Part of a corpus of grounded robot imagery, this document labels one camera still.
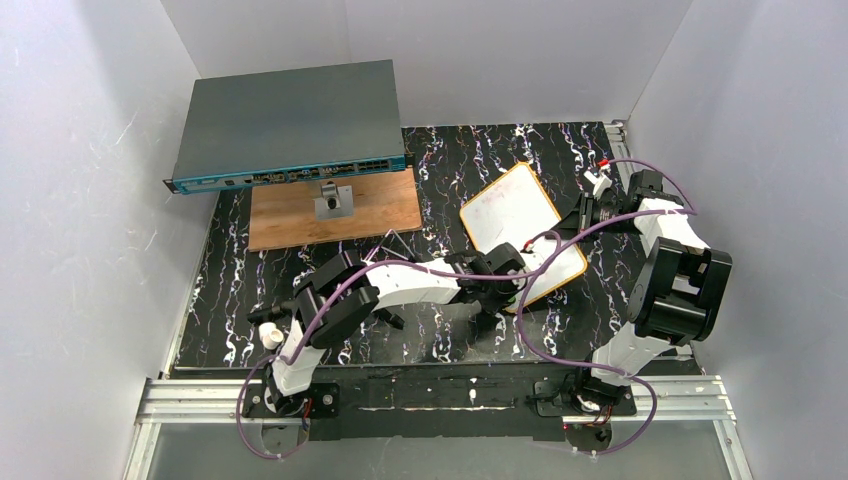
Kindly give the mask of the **yellow-framed whiteboard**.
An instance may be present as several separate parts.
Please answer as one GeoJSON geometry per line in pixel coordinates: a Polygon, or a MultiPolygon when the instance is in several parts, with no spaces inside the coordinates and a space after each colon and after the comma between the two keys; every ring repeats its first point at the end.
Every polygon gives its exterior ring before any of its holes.
{"type": "MultiPolygon", "coordinates": [[[[520,162],[502,174],[459,210],[460,220],[474,250],[484,254],[502,243],[513,245],[520,253],[525,244],[562,218],[531,169],[520,162]]],[[[555,282],[536,282],[529,289],[525,305],[539,300],[578,278],[588,268],[580,248],[571,246],[556,258],[555,282]]]]}

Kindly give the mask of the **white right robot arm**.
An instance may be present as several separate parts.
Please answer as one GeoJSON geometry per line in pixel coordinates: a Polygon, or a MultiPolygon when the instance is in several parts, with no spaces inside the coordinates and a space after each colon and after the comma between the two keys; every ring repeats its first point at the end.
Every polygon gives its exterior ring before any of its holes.
{"type": "Polygon", "coordinates": [[[625,386],[656,356],[673,346],[705,340],[713,331],[732,269],[731,256],[713,249],[688,221],[690,205],[665,191],[662,174],[641,170],[622,194],[602,170],[588,171],[593,186],[555,227],[567,236],[638,235],[646,259],[628,296],[627,320],[595,350],[585,374],[625,386]]]}

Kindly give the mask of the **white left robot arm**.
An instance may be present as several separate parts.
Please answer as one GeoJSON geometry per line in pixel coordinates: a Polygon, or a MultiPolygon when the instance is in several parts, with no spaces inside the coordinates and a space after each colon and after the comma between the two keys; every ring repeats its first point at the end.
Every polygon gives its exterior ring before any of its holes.
{"type": "Polygon", "coordinates": [[[306,392],[325,352],[370,317],[400,329],[404,323],[391,318],[391,308],[469,304],[495,313],[514,302],[528,275],[524,258],[508,243],[429,261],[373,262],[345,250],[302,280],[291,299],[248,314],[273,354],[264,369],[267,398],[279,405],[306,392]]]}

